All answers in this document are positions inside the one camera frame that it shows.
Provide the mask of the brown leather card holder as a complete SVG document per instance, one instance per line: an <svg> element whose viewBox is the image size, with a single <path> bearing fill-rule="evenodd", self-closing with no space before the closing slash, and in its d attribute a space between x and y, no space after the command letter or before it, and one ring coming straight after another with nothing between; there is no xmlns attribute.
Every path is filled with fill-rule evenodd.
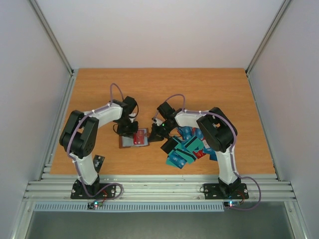
<svg viewBox="0 0 319 239"><path fill-rule="evenodd" d="M133 136L120 136L119 148L146 147L150 143L148 141L148 128L140 128Z"/></svg>

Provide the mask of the red VIP card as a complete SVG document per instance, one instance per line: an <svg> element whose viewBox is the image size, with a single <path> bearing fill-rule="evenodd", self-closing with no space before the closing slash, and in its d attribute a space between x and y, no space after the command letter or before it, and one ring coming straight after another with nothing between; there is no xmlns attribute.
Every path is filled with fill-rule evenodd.
<svg viewBox="0 0 319 239"><path fill-rule="evenodd" d="M134 146L147 146L148 145L148 129L141 128L133 136Z"/></svg>

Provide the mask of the blue VIP chip card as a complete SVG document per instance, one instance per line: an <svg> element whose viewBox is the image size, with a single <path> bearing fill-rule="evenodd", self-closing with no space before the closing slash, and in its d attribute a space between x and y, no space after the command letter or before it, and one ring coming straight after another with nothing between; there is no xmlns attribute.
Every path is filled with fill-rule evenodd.
<svg viewBox="0 0 319 239"><path fill-rule="evenodd" d="M182 169L186 165L187 161L181 157L180 155L176 154L175 152L172 152L166 160L166 164L177 167L179 169Z"/></svg>

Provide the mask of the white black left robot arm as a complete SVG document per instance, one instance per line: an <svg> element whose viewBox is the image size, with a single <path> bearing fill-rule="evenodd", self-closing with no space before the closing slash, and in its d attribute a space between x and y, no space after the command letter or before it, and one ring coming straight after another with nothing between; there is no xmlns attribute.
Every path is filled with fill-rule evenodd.
<svg viewBox="0 0 319 239"><path fill-rule="evenodd" d="M94 166L92 151L98 129L108 123L117 125L118 136L133 137L138 131L134 110L138 103L132 97L111 101L105 106L88 112L71 112L59 144L72 159L77 171L77 180L72 186L71 199L114 199L117 183L103 184Z"/></svg>

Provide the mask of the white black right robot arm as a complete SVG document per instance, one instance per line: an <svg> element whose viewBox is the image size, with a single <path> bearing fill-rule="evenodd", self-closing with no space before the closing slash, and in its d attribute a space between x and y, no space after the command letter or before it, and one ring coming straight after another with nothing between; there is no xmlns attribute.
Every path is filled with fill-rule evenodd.
<svg viewBox="0 0 319 239"><path fill-rule="evenodd" d="M148 141L166 141L161 149L167 154L168 163L182 168L186 163L193 163L196 154L208 146L215 152L219 166L219 192L223 198L236 194L241 183L232 155L237 130L221 109L214 107L209 111L175 110L164 102L157 110L163 120L153 117ZM171 136L171 131L178 127L199 129L202 137L194 135L189 140L182 141Z"/></svg>

